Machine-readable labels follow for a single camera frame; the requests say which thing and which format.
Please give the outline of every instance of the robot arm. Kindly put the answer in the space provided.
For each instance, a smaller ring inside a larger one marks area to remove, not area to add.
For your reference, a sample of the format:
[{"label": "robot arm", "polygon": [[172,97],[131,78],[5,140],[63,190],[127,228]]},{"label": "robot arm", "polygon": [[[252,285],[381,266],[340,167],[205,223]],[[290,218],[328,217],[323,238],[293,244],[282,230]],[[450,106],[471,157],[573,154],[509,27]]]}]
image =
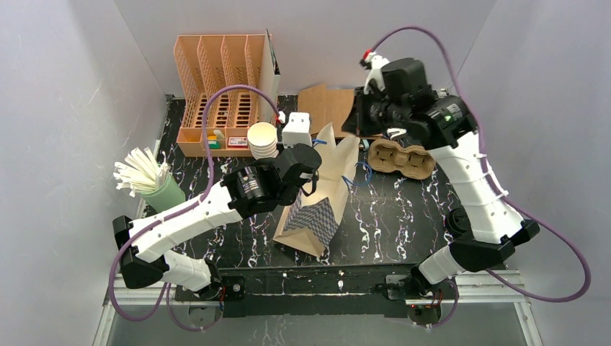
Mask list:
[{"label": "robot arm", "polygon": [[227,174],[212,186],[203,201],[193,198],[163,213],[134,221],[126,216],[116,218],[112,225],[119,248],[147,225],[163,221],[137,238],[121,258],[126,286],[142,288],[161,280],[201,293],[220,285],[220,275],[212,262],[192,259],[171,249],[216,227],[270,212],[278,205],[293,204],[306,182],[313,181],[316,189],[315,174],[320,165],[321,157],[316,150],[299,143],[285,149],[276,159],[260,159]]},{"label": "robot arm", "polygon": [[411,270],[408,289],[426,292],[465,270],[478,272],[503,263],[539,227],[502,200],[507,191],[497,195],[488,184],[487,176],[497,186],[498,181],[489,165],[487,172],[481,166],[484,156],[478,147],[477,123],[466,104],[456,96],[438,95],[428,84],[421,61],[404,58],[380,66],[385,59],[376,56],[368,52],[362,61],[372,73],[366,86],[355,89],[342,130],[372,136],[388,128],[405,128],[443,169],[470,222],[465,234]]}]

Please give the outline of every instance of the brown paper bag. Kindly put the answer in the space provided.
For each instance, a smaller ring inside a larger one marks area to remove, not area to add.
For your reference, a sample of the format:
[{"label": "brown paper bag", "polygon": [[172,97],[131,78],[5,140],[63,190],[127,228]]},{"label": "brown paper bag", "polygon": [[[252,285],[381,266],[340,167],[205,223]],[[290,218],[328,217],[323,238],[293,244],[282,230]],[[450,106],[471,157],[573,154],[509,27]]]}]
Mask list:
[{"label": "brown paper bag", "polygon": [[[321,256],[342,222],[348,201],[348,186],[342,176],[353,180],[356,175],[359,138],[348,135],[336,145],[332,123],[316,137],[327,142],[315,147],[322,158],[316,192],[307,197],[300,193],[293,205],[284,208],[274,240]],[[311,183],[303,189],[311,191]]]}]

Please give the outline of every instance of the checkered pattern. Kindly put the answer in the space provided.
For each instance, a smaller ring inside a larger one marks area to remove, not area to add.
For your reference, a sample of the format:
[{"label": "checkered pattern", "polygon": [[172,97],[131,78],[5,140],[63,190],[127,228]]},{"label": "checkered pattern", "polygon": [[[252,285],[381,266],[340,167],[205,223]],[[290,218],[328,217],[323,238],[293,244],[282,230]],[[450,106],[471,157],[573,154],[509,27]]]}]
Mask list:
[{"label": "checkered pattern", "polygon": [[329,242],[339,227],[335,222],[329,199],[325,198],[316,204],[302,207],[302,197],[299,194],[295,203],[291,205],[283,231],[310,229],[325,247],[329,247]]}]

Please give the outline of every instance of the green cup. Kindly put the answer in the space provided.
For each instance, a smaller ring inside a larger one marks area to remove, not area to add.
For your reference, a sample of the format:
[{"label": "green cup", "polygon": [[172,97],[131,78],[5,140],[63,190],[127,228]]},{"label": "green cup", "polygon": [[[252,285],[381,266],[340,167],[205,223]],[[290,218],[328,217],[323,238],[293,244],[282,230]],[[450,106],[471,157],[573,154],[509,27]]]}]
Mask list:
[{"label": "green cup", "polygon": [[187,200],[184,196],[184,191],[180,189],[180,186],[178,186],[178,183],[176,183],[171,174],[168,174],[165,183],[157,191],[141,193],[140,196],[157,213],[173,208]]}]

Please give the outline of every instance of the black marble table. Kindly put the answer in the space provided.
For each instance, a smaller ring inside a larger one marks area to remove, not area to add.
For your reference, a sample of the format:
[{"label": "black marble table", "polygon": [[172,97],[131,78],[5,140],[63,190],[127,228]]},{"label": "black marble table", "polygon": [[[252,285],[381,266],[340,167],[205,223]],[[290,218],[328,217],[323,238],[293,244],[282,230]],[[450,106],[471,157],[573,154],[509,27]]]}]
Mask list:
[{"label": "black marble table", "polygon": [[[296,96],[279,97],[278,101],[279,109],[287,114],[297,109]],[[157,159],[167,159],[187,198],[193,198],[205,189],[208,164],[205,158],[184,157],[176,144],[184,104],[183,99],[169,103]],[[365,155],[360,152],[360,161]],[[252,161],[252,158],[214,158],[215,179]],[[359,166],[355,181],[365,181],[365,172]],[[342,223],[320,257],[272,241],[282,207],[208,231],[180,244],[174,251],[193,258],[206,257],[219,268],[415,263],[451,240],[443,220],[459,204],[440,169],[436,168],[423,181],[407,179],[398,172],[374,172],[368,186],[351,187]],[[146,212],[145,215],[154,213],[148,208]]]}]

